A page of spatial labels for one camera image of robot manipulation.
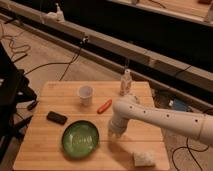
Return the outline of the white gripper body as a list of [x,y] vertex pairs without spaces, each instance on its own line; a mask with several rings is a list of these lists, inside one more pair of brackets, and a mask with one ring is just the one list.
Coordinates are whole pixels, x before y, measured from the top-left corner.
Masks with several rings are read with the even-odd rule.
[[112,121],[109,121],[109,123],[108,123],[108,136],[109,137],[115,136],[116,138],[120,138],[125,131],[126,131],[125,127],[119,127]]

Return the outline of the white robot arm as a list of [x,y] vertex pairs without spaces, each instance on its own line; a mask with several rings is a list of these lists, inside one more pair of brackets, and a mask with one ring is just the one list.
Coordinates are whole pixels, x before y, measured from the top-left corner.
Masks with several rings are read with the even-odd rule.
[[113,103],[113,115],[108,122],[108,130],[122,135],[128,122],[133,120],[168,129],[185,137],[213,146],[213,116],[192,112],[145,107],[138,98],[127,94]]

